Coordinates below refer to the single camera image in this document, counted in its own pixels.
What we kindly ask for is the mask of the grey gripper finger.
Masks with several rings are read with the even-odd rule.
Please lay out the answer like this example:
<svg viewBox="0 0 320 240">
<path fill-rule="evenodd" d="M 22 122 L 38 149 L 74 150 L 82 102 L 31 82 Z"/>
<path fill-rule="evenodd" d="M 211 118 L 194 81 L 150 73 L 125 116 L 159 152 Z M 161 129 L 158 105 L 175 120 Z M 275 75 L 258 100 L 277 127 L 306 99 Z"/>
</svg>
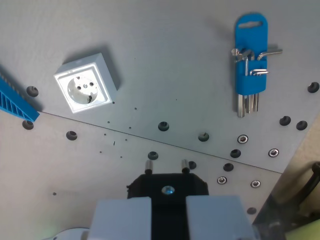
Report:
<svg viewBox="0 0 320 240">
<path fill-rule="evenodd" d="M 259 239 L 238 196 L 188 196 L 186 212 L 191 240 Z"/>
<path fill-rule="evenodd" d="M 150 197 L 107 199 L 97 203 L 89 229 L 90 240 L 150 240 Z"/>
</svg>

